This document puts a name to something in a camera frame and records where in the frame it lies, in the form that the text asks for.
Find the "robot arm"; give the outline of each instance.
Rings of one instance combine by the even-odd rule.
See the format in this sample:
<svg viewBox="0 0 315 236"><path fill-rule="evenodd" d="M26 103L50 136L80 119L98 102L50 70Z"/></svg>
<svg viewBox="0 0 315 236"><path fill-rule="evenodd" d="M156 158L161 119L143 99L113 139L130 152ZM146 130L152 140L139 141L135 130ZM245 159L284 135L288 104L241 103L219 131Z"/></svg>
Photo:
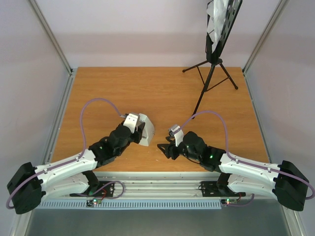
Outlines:
<svg viewBox="0 0 315 236"><path fill-rule="evenodd" d="M231 159L225 150L206 145L194 132L186 135L182 130L176 132L179 128L178 125L170 128L170 136L166 137L168 144L157 145L167 158L175 160L182 155L199 161L208 171L221 173L217 187L225 196L229 196L231 191L255 193L277 199L289 209L303 210L308 187L296 179L271 171L285 172L309 182L292 163L263 163L230 153Z"/></svg>
<svg viewBox="0 0 315 236"><path fill-rule="evenodd" d="M148 146L153 135L154 127L146 115L130 113L108 137L89 146L83 155L35 167L30 162L22 165L7 185L10 194L19 187L12 196L16 213L26 213L44 199L95 190L98 180L92 170L114 161L130 143ZM20 187L29 177L33 178Z"/></svg>

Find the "tripod leg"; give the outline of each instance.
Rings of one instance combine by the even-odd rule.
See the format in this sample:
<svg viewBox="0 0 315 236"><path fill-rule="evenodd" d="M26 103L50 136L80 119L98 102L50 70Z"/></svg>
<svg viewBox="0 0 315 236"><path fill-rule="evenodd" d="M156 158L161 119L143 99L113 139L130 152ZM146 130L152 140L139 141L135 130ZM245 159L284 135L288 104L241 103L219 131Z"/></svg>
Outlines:
<svg viewBox="0 0 315 236"><path fill-rule="evenodd" d="M198 67L198 66L201 66L201 65L203 65L203 64L206 64L207 62L208 62L208 61L205 60L205 61L203 61L203 62L201 62L201 63L199 63L199 64L197 64L197 65L194 65L194 66L192 66L192 67L189 67L189 68L183 70L183 73L185 73L185 72L188 71L188 70L194 69L194 68L196 68L196 67Z"/></svg>
<svg viewBox="0 0 315 236"><path fill-rule="evenodd" d="M202 97L203 97L203 94L205 93L205 91L207 90L207 88L208 88L208 86L209 86L209 83L210 83L210 80L211 80L211 77L212 77L212 75L213 75L213 72L214 72L215 68L216 68L216 67L215 67L214 65L211 66L211 70L210 70L210 72L209 72L208 78L207 78L206 83L205 83L205 85L204 85L204 87L203 87L203 89L202 89L201 95L200 95L200 97L199 97L199 100L198 100L198 102L197 102L197 105L196 105L195 110L193 111L193 114L192 114L192 115L195 115L196 112L197 112L197 110L198 110L198 107L199 107L199 104L200 104L201 99L202 99Z"/></svg>
<svg viewBox="0 0 315 236"><path fill-rule="evenodd" d="M232 77L230 76L230 74L227 72L226 68L224 67L224 65L222 63L220 63L220 66L222 68L222 70L226 73L228 79L231 81L231 83L234 85L235 89L238 89L237 85L234 83Z"/></svg>

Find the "white cloth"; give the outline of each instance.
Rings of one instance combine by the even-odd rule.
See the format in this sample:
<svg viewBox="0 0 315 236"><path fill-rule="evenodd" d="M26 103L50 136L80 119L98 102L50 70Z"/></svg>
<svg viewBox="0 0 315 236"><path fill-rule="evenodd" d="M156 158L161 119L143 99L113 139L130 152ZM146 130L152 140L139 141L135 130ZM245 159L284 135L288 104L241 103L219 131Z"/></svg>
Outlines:
<svg viewBox="0 0 315 236"><path fill-rule="evenodd" d="M210 16L207 33L213 42L212 52L221 38L228 2L229 0L212 0L207 7L207 14Z"/></svg>

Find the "white wall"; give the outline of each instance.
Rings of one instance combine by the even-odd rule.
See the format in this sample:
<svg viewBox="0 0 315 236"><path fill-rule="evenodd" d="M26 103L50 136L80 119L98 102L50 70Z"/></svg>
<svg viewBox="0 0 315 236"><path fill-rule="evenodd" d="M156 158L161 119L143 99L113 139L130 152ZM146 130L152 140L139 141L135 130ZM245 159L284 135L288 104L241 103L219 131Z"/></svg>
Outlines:
<svg viewBox="0 0 315 236"><path fill-rule="evenodd" d="M209 0L37 0L78 66L190 66L205 60ZM244 0L223 53L243 67L279 0Z"/></svg>
<svg viewBox="0 0 315 236"><path fill-rule="evenodd" d="M38 165L66 70L26 0L0 2L0 235L9 235L6 185L20 165Z"/></svg>
<svg viewBox="0 0 315 236"><path fill-rule="evenodd" d="M293 162L313 186L314 9L314 0L289 1L247 75L271 159ZM300 214L313 236L315 199L306 201Z"/></svg>

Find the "wooden table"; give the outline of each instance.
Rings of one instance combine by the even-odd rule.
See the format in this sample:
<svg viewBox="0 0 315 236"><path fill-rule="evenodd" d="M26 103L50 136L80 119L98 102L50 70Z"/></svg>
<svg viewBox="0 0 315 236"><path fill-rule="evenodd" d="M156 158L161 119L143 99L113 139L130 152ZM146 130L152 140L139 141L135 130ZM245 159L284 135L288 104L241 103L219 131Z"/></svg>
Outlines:
<svg viewBox="0 0 315 236"><path fill-rule="evenodd" d="M206 78L209 68L200 68ZM239 89L229 80L205 93L199 111L213 110L225 119L229 149L235 155L268 162L265 147L240 68L227 69ZM220 68L210 85L226 76ZM203 84L197 70L182 73L179 67L87 67L78 68L67 109L57 140L53 161L81 151L79 115L84 104L95 97L111 100L124 113L146 114L156 133L149 147L130 146L116 160L98 171L204 171L199 165L179 157L167 159L157 148L166 143L168 128L183 124L192 114ZM88 145L114 130L122 119L105 102L94 102L84 114ZM219 118L203 114L184 128L195 132L206 144L225 149L224 130Z"/></svg>

